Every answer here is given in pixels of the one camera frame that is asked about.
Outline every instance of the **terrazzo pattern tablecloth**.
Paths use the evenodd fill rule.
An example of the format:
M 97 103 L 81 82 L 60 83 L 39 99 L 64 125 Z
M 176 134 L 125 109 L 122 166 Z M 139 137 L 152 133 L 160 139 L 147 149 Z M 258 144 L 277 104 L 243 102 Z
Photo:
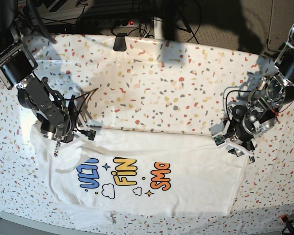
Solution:
M 99 88 L 87 103 L 89 124 L 104 128 L 209 135 L 224 117 L 229 87 L 246 90 L 273 61 L 216 47 L 115 37 L 59 35 L 24 39 L 47 76 L 65 97 Z M 231 93 L 235 102 L 237 96 Z M 247 168 L 233 212 L 226 217 L 173 217 L 116 213 L 116 224 L 83 230 L 103 234 L 255 234 L 283 228 L 279 217 L 294 208 L 294 103 L 279 123 L 257 139 L 256 162 Z M 53 203 L 29 142 L 35 116 L 18 104 L 17 90 L 0 81 L 0 211 L 75 228 Z

